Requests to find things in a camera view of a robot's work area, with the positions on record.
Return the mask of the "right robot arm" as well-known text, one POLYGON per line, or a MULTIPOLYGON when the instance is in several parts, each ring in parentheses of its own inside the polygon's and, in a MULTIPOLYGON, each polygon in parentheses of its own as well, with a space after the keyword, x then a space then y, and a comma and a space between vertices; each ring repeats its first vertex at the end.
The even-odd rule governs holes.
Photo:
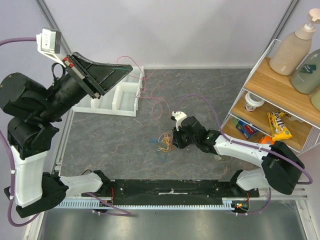
POLYGON ((305 168, 300 159, 283 142, 254 143, 233 138, 213 129, 205 129, 194 116, 173 112, 175 121, 172 143, 178 149, 194 145, 204 153, 229 156, 251 163, 254 170, 238 170, 229 182, 229 191, 235 197, 246 191, 272 188, 291 195, 305 168))

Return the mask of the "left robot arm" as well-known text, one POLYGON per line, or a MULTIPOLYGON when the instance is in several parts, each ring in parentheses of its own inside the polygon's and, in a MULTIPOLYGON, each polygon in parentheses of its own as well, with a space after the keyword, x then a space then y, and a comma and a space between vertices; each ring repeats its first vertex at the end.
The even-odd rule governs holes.
POLYGON ((62 75, 49 88, 15 72, 0 84, 0 107, 12 118, 7 126, 8 151, 14 162, 14 187, 5 193, 21 218, 50 210, 65 198, 112 191, 110 179, 100 170, 75 177, 62 177, 43 170, 54 126, 84 97, 98 99, 125 78, 133 67, 89 60, 74 52, 61 62, 62 75))

